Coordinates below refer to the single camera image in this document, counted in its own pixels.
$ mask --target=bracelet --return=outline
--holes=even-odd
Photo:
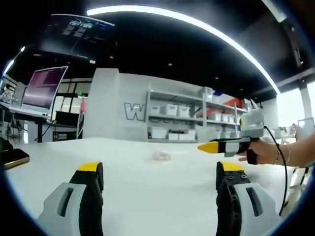
[[[278,151],[278,156],[277,156],[277,158],[276,158],[275,162],[273,163],[273,165],[275,165],[275,164],[278,162],[279,155],[280,155],[280,152]]]
[[[288,150],[289,150],[289,156],[288,156],[288,158],[287,158],[287,161],[286,161],[286,163],[289,163],[289,161],[290,161],[290,156],[291,156],[291,150],[288,148]]]

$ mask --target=led strip light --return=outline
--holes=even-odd
[[[122,6],[107,6],[107,7],[101,7],[96,9],[91,9],[87,11],[88,16],[97,15],[97,14],[103,14],[103,13],[109,13],[109,12],[143,12],[143,13],[151,13],[161,16],[167,16],[171,18],[175,18],[181,21],[185,21],[189,24],[192,24],[194,26],[200,27],[204,30],[206,30],[209,33],[214,34],[215,36],[219,37],[220,39],[227,42],[229,45],[234,47],[237,51],[239,51],[241,54],[243,54],[256,68],[265,76],[267,81],[270,83],[272,88],[275,90],[277,94],[280,94],[280,91],[278,87],[276,86],[275,82],[271,79],[270,75],[267,73],[267,71],[261,66],[261,64],[249,53],[247,52],[241,45],[239,45],[237,42],[235,42],[233,39],[231,39],[226,34],[222,33],[221,31],[217,30],[216,28],[197,20],[193,17],[186,16],[184,14],[165,10],[157,7],[150,7],[150,6],[135,6],[135,5],[122,5]]]

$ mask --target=monitor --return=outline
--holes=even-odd
[[[50,112],[59,84],[68,66],[36,70],[25,89],[22,107]]]
[[[52,14],[34,46],[40,51],[98,61],[115,47],[114,24],[86,16]]]

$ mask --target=black cable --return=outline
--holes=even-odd
[[[286,199],[286,192],[287,192],[287,167],[286,167],[286,161],[285,161],[285,158],[284,158],[284,154],[283,152],[281,151],[280,149],[280,146],[279,144],[277,143],[275,137],[272,135],[272,133],[270,132],[270,130],[268,129],[267,126],[264,126],[265,129],[268,130],[269,134],[271,135],[271,138],[273,139],[273,141],[275,142],[277,148],[278,148],[278,151],[282,157],[282,160],[283,160],[283,166],[284,166],[284,170],[285,170],[285,187],[284,187],[284,197],[283,197],[283,202],[282,202],[282,206],[281,206],[281,209],[280,209],[280,212],[279,212],[279,215],[281,216],[282,214],[282,211],[284,210],[284,207],[285,207],[285,199]]]
[[[41,135],[41,137],[43,137],[43,136],[47,133],[48,129],[50,128],[50,126],[53,125],[53,123],[55,123],[55,121],[56,121],[56,120],[53,120],[53,121],[49,124],[49,126],[47,127],[47,129],[45,130],[45,132]]]
[[[8,124],[6,125],[6,137],[7,137],[8,141],[9,141],[9,139],[10,139],[10,137],[9,137],[9,122],[8,122]]]

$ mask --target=desk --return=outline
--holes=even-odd
[[[37,124],[37,142],[42,143],[43,124],[46,122],[47,116],[35,115],[35,114],[27,115],[25,113],[11,109],[10,106],[11,105],[8,103],[0,102],[0,107],[3,109],[2,123],[4,123],[5,112],[9,112],[13,114],[15,119],[34,121],[35,124]]]
[[[104,166],[103,232],[106,236],[209,236],[217,229],[216,164],[221,154],[207,154],[198,144],[156,144],[105,138],[20,145],[30,163],[7,171],[27,211],[37,218],[43,202],[62,182],[69,182],[83,162]],[[152,159],[155,151],[171,155]],[[237,161],[237,156],[226,159]],[[282,166],[242,164],[281,208]],[[293,168],[288,168],[289,183]]]

